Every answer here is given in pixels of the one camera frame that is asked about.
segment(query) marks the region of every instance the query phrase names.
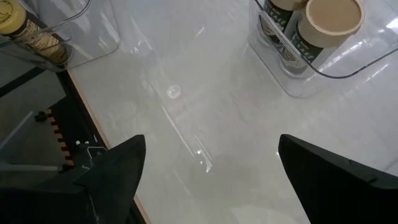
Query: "cylindrical canister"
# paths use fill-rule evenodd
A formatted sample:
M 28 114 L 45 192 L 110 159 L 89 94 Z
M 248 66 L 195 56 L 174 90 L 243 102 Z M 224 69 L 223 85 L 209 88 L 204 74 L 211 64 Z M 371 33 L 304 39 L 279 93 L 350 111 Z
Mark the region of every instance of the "cylindrical canister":
M 316 67 L 355 34 L 363 20 L 364 9 L 359 0 L 310 0 L 290 41 L 303 58 Z M 282 49 L 282 56 L 282 69 L 289 75 L 300 77 L 308 67 L 299 55 L 286 47 Z
M 14 40 L 38 33 L 47 26 L 35 15 L 27 11 L 15 0 L 0 1 L 0 34 Z M 46 58 L 56 65 L 68 60 L 67 48 L 62 45 L 62 38 L 57 34 L 44 33 L 29 36 L 21 42 L 21 47 L 28 48 L 35 54 Z
M 288 27 L 294 27 L 299 16 L 298 10 L 304 8 L 306 2 L 307 0 L 265 0 L 264 10 L 282 32 L 292 31 Z M 270 39 L 272 41 L 270 44 L 280 45 L 278 36 L 275 35 L 261 15 L 259 15 L 258 29 L 267 43 Z

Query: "white countertop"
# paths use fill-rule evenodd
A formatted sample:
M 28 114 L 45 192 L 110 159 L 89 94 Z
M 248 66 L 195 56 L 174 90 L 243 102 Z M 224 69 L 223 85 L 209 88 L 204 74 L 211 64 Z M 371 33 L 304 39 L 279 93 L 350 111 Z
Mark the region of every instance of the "white countertop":
M 292 98 L 248 45 L 248 1 L 115 0 L 121 45 L 70 70 L 112 146 L 145 135 L 152 223 L 309 223 L 282 133 L 380 170 L 397 159 L 392 57 Z

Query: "cardboard tube container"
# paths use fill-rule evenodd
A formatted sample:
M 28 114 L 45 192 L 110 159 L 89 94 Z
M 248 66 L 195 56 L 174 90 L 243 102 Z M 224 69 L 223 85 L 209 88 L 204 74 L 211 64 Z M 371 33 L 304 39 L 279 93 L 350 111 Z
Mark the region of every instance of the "cardboard tube container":
M 306 61 L 316 67 L 355 34 L 363 20 L 364 9 L 359 0 L 309 0 L 290 41 Z M 299 55 L 287 48 L 282 50 L 282 56 L 282 69 L 289 75 L 299 77 L 308 67 Z
M 290 26 L 294 27 L 299 18 L 298 10 L 305 7 L 307 0 L 265 0 L 264 10 L 277 24 L 282 32 L 292 31 L 289 29 Z M 275 35 L 274 31 L 269 27 L 266 20 L 259 15 L 258 22 L 259 33 L 267 44 L 280 45 L 278 36 Z

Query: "beige lid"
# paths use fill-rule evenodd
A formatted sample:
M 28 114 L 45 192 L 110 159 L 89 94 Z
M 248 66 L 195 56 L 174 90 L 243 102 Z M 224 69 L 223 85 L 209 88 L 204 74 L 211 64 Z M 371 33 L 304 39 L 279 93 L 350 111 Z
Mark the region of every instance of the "beige lid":
M 305 3 L 308 0 L 266 0 L 266 1 L 271 1 L 276 5 L 277 7 L 288 10 L 288 11 L 294 11 L 297 9 L 301 9 L 305 7 Z
M 317 47 L 334 47 L 356 33 L 364 20 L 359 0 L 309 0 L 298 24 L 301 36 Z
M 0 1 L 0 34 L 10 34 L 25 22 L 26 11 L 15 0 Z

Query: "dark green label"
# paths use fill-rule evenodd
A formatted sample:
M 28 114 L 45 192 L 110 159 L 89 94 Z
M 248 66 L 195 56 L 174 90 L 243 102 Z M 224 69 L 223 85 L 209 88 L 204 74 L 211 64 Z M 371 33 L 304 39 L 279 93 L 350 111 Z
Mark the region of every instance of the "dark green label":
M 266 0 L 264 3 L 264 10 L 268 14 L 269 17 L 271 17 L 275 23 L 277 24 L 278 28 L 283 32 L 285 31 L 285 28 L 292 17 L 293 11 L 287 11 L 284 9 L 281 9 L 274 5 L 274 3 L 271 2 L 271 0 Z M 279 38 L 275 35 L 274 31 L 269 27 L 267 22 L 259 16 L 260 24 L 262 31 L 265 33 L 265 35 L 269 36 L 271 40 L 274 43 L 279 44 L 280 40 Z
M 300 34 L 299 27 L 296 26 L 294 32 L 291 36 L 291 42 L 294 47 L 303 55 L 304 59 L 312 63 L 316 57 L 321 53 L 323 48 L 314 46 L 308 43 Z M 282 55 L 286 60 L 286 63 L 295 68 L 301 68 L 306 66 L 306 64 L 300 60 L 298 55 L 294 56 L 288 49 L 284 48 Z

